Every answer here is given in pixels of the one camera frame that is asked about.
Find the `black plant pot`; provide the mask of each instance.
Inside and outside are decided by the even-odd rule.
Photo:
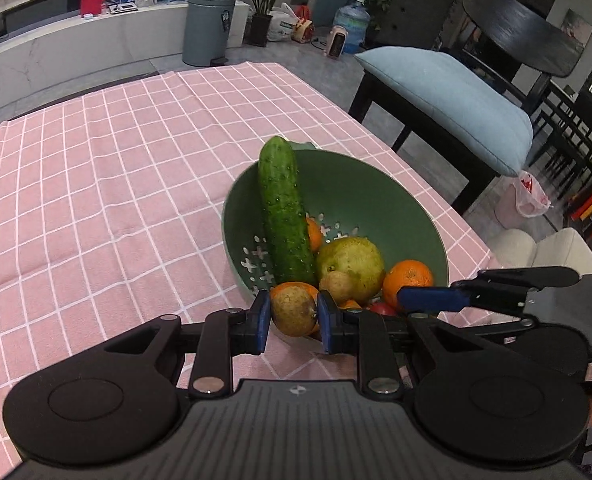
[[[267,33],[271,16],[269,14],[254,14],[252,16],[252,25],[249,28],[249,44],[255,46],[267,46]]]

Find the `light blue pillow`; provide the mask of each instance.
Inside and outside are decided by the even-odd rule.
[[[460,61],[405,46],[375,48],[356,58],[493,170],[517,176],[523,168],[533,140],[529,116]]]

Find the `metal bolt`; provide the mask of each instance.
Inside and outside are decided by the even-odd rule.
[[[222,379],[210,376],[201,377],[193,382],[193,389],[201,394],[215,394],[220,392],[224,386],[225,383]]]
[[[367,384],[372,392],[377,394],[395,394],[400,389],[400,383],[389,377],[377,377]]]

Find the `water bottle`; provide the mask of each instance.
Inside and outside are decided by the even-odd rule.
[[[361,43],[365,41],[370,21],[371,16],[365,9],[365,0],[356,0],[351,5],[338,9],[333,25],[340,25],[347,31],[347,41],[343,49],[345,54],[358,52]]]

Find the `orange fruit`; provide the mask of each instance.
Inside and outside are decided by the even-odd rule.
[[[433,286],[433,274],[429,267],[416,260],[405,260],[387,273],[382,284],[383,299],[399,311],[403,308],[396,296],[404,286]]]
[[[300,288],[304,288],[309,293],[309,295],[314,298],[314,303],[316,303],[318,298],[318,289],[313,285],[303,282],[285,282],[281,283],[280,285],[276,285],[272,290],[269,291],[269,298],[273,300],[273,298],[276,297],[276,294],[289,286],[299,286]],[[320,327],[318,326],[318,323],[316,323],[316,326],[314,326],[314,329],[309,333],[309,335],[312,335],[319,330]]]
[[[362,308],[358,303],[353,300],[347,300],[344,303],[338,305],[340,310],[347,310],[348,308]]]
[[[309,246],[311,247],[311,252],[317,253],[320,250],[320,247],[323,246],[325,240],[322,232],[320,232],[320,226],[311,217],[307,218],[307,232],[309,233]]]

